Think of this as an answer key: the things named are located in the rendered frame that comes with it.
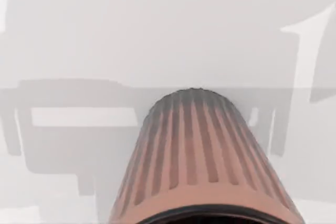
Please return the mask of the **ribbed terracotta plant pot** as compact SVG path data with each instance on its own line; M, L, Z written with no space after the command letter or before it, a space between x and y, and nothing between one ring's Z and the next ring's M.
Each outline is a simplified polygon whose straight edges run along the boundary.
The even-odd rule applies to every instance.
M184 89L146 116L108 224L306 224L241 113Z

